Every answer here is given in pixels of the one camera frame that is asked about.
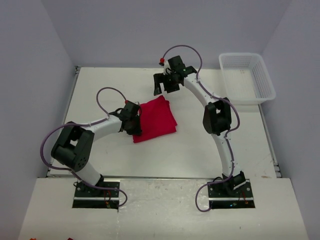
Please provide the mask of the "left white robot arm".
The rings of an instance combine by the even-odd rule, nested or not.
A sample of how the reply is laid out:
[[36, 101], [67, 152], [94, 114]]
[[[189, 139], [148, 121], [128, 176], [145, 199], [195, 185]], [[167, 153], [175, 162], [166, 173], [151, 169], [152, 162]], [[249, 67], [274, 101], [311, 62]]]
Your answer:
[[126, 132], [141, 135], [141, 106], [126, 101], [123, 108], [109, 114], [98, 123], [76, 124], [69, 122], [63, 126], [53, 148], [51, 157], [81, 180], [85, 185], [102, 188], [103, 176], [89, 162], [93, 143], [111, 134]]

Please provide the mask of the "red t shirt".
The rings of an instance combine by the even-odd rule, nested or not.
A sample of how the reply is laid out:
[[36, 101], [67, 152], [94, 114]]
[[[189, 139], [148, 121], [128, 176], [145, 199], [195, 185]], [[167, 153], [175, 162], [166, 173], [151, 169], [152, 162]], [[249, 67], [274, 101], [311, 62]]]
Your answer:
[[177, 132], [177, 122], [172, 114], [170, 102], [163, 95], [143, 103], [140, 116], [141, 135], [133, 135], [135, 144]]

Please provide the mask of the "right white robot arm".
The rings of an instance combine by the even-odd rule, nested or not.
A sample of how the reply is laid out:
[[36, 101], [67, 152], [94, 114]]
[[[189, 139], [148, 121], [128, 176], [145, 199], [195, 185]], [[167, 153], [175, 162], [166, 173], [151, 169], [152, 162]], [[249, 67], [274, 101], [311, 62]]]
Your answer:
[[232, 131], [232, 106], [228, 98], [221, 98], [210, 93], [202, 84], [199, 73], [192, 66], [186, 66], [181, 57], [159, 60], [162, 73], [153, 75], [153, 95], [162, 94], [161, 85], [167, 93], [176, 92], [180, 86], [187, 88], [204, 107], [202, 124], [205, 131], [212, 136], [222, 165], [222, 183], [231, 191], [244, 185], [245, 175], [235, 161], [228, 134]]

